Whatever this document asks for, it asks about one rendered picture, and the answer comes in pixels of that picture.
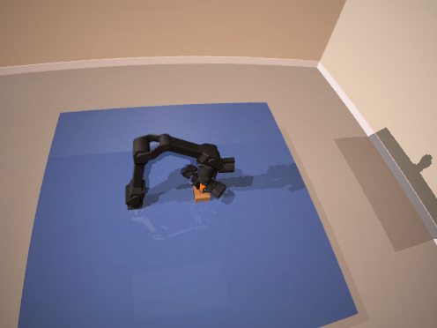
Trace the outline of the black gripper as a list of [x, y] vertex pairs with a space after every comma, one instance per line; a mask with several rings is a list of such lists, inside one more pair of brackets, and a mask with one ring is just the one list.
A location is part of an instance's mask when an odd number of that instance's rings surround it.
[[[192, 179], [190, 180], [196, 188], [199, 190], [200, 183], [205, 186], [203, 193], [208, 192], [211, 193], [216, 198], [220, 198], [222, 193], [225, 191], [226, 186], [221, 182], [215, 182], [212, 180], [213, 176], [205, 176], [202, 175], [200, 170], [198, 173], [195, 171], [197, 168], [192, 164], [189, 164], [182, 172], [182, 176], [189, 179], [192, 175]], [[216, 184], [217, 183], [217, 184]]]

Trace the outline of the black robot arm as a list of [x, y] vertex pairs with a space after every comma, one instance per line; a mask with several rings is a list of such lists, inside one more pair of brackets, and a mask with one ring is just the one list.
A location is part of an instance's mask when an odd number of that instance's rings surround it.
[[[150, 151], [150, 142], [159, 142]], [[128, 210], [141, 209], [143, 197], [145, 197], [144, 168], [148, 160], [157, 158], [164, 152], [173, 152], [196, 158], [197, 167], [205, 176], [213, 176], [216, 179], [217, 173], [234, 172], [234, 157], [220, 158], [218, 148], [213, 144], [195, 144], [183, 139], [174, 138], [168, 133], [157, 135], [146, 135], [135, 138], [133, 141], [134, 174], [130, 183], [125, 186], [125, 204]], [[214, 172], [215, 170], [215, 172]]]

